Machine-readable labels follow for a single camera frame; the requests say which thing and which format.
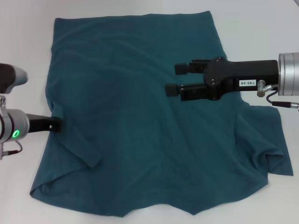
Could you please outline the silver right elbow connector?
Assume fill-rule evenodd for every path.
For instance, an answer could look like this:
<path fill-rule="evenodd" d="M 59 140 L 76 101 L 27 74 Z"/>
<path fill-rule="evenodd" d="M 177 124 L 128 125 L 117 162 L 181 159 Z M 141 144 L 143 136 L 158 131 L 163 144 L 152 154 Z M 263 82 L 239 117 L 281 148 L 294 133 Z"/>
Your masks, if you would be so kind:
<path fill-rule="evenodd" d="M 277 90 L 278 84 L 266 85 L 264 80 L 259 80 L 257 82 L 257 96 L 262 98 L 265 96 L 265 93 L 271 90 Z"/>

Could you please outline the blue shirt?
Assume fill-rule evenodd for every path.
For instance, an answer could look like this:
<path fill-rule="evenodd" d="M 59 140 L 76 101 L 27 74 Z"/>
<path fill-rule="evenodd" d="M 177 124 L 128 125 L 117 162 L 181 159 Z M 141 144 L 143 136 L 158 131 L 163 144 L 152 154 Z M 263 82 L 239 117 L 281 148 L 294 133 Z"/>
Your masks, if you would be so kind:
<path fill-rule="evenodd" d="M 155 204 L 195 215 L 293 175 L 278 110 L 238 92 L 169 98 L 174 64 L 224 56 L 212 14 L 148 14 L 54 22 L 45 88 L 50 133 L 30 195 L 123 217 Z"/>

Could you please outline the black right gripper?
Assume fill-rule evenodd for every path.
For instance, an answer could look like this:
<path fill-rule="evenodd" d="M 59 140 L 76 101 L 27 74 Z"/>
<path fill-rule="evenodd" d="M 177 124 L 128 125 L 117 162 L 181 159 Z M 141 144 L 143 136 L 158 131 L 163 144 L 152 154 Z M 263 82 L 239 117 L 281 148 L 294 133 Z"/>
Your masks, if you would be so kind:
<path fill-rule="evenodd" d="M 181 101 L 218 100 L 229 92 L 257 91 L 260 80 L 265 81 L 266 85 L 278 84 L 276 60 L 231 62 L 224 58 L 192 59 L 189 63 L 177 63 L 174 68 L 176 75 L 204 74 L 206 85 L 173 83 L 164 86 L 167 97 L 180 96 Z"/>

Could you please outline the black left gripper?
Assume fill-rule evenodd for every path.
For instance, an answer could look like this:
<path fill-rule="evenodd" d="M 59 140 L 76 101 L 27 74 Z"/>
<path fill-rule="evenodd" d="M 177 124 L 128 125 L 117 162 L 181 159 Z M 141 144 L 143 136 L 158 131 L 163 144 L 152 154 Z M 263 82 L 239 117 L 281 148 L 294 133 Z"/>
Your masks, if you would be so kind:
<path fill-rule="evenodd" d="M 59 133 L 61 131 L 62 120 L 60 118 L 33 114 L 27 114 L 27 117 L 29 120 L 29 133 L 42 131 Z"/>

